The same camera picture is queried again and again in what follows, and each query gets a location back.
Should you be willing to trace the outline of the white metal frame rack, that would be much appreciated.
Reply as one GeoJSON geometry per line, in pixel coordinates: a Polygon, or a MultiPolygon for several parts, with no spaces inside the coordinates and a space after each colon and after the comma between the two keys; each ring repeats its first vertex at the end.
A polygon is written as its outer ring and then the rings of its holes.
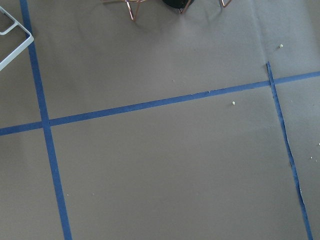
{"type": "Polygon", "coordinates": [[[34,42],[32,33],[5,8],[0,7],[0,70],[34,42]]]}

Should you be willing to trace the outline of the dark wine bottle upper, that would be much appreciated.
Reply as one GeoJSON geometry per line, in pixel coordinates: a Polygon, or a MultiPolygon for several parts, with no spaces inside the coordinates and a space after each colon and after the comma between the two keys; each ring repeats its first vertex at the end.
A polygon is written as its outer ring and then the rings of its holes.
{"type": "Polygon", "coordinates": [[[162,0],[162,1],[169,7],[179,10],[180,13],[183,13],[194,2],[194,0],[162,0]]]}

